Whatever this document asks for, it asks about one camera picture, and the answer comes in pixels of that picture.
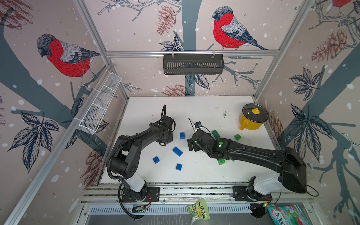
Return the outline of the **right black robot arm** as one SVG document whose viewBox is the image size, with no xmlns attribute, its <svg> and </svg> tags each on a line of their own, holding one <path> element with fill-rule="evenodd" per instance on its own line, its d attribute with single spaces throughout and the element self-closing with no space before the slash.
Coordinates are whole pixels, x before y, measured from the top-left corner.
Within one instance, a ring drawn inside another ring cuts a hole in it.
<svg viewBox="0 0 360 225">
<path fill-rule="evenodd" d="M 209 133 L 198 129 L 187 140 L 190 151 L 203 151 L 217 160 L 238 160 L 271 169 L 278 174 L 268 179 L 250 179 L 251 188 L 266 195 L 274 190 L 286 188 L 304 194 L 307 192 L 307 166 L 299 154 L 290 147 L 269 150 L 244 145 L 227 138 L 214 139 Z"/>
</svg>

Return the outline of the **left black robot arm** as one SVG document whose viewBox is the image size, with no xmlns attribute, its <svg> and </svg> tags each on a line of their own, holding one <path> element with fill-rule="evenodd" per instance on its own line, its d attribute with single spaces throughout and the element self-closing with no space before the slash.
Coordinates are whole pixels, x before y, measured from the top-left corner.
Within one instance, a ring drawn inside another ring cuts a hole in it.
<svg viewBox="0 0 360 225">
<path fill-rule="evenodd" d="M 106 162 L 107 174 L 136 194 L 143 193 L 146 181 L 137 172 L 142 150 L 153 142 L 165 146 L 173 141 L 176 122 L 169 116 L 149 124 L 149 128 L 132 136 L 118 137 Z"/>
</svg>

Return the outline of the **long blue lego brick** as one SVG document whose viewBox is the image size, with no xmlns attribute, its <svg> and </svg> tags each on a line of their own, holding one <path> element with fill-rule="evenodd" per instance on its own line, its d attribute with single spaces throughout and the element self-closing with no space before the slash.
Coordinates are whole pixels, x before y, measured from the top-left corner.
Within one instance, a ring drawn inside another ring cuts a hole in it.
<svg viewBox="0 0 360 225">
<path fill-rule="evenodd" d="M 181 157 L 181 156 L 183 155 L 183 152 L 182 152 L 179 148 L 177 148 L 177 147 L 174 147 L 172 151 L 173 151 L 173 153 L 175 153 L 178 157 Z"/>
</svg>

